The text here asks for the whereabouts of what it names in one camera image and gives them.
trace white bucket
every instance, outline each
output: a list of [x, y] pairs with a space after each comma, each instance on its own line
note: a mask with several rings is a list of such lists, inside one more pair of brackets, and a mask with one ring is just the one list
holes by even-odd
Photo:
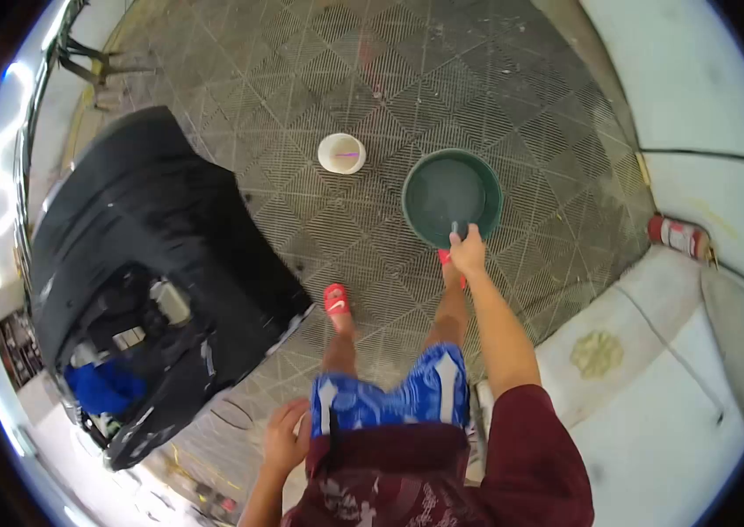
[[334, 174], [354, 174], [366, 162], [366, 148], [347, 133], [332, 133], [320, 142], [320, 164]]

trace man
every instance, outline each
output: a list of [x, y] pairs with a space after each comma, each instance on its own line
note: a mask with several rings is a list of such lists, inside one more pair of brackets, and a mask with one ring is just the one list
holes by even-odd
[[[391, 392], [357, 379], [345, 288], [325, 290], [336, 335], [311, 401], [291, 401], [272, 414], [240, 525], [592, 524], [583, 460], [542, 389], [532, 343], [486, 273], [477, 226], [469, 226], [465, 240], [452, 234], [451, 252], [440, 255], [445, 292], [425, 352]], [[469, 454], [463, 277], [495, 397], [480, 487], [463, 486]], [[308, 487], [282, 519], [284, 481], [305, 456]]]

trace metal stand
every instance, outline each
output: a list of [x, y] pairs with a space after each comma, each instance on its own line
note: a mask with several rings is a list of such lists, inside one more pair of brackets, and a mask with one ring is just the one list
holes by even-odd
[[[63, 68], [73, 73], [77, 77], [83, 79], [94, 87], [94, 109], [100, 111], [107, 111], [106, 108], [97, 104], [97, 93], [98, 90], [105, 87], [105, 82], [111, 75], [119, 75], [123, 73], [134, 73], [134, 72], [156, 72], [155, 68], [146, 68], [141, 66], [132, 67], [117, 67], [112, 65], [112, 57], [120, 55], [119, 52], [105, 53], [98, 51], [93, 48], [86, 47], [70, 36], [67, 37], [66, 45], [58, 48], [58, 63]], [[71, 60], [73, 55], [79, 55], [81, 57], [90, 58], [92, 61], [100, 63], [100, 72], [93, 72], [90, 69], [84, 68]]]

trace fire extinguisher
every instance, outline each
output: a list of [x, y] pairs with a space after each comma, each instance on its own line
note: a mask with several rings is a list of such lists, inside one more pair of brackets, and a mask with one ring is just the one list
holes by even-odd
[[708, 233], [698, 225], [656, 214], [647, 223], [647, 236], [653, 243], [672, 247], [694, 260], [710, 261], [715, 258]]

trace water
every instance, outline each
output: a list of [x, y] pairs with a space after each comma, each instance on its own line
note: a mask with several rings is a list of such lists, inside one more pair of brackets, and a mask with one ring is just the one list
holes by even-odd
[[414, 174], [409, 193], [412, 216], [438, 235], [450, 233], [453, 222], [464, 234], [469, 224], [477, 222], [486, 203], [477, 172], [453, 159], [434, 161]]

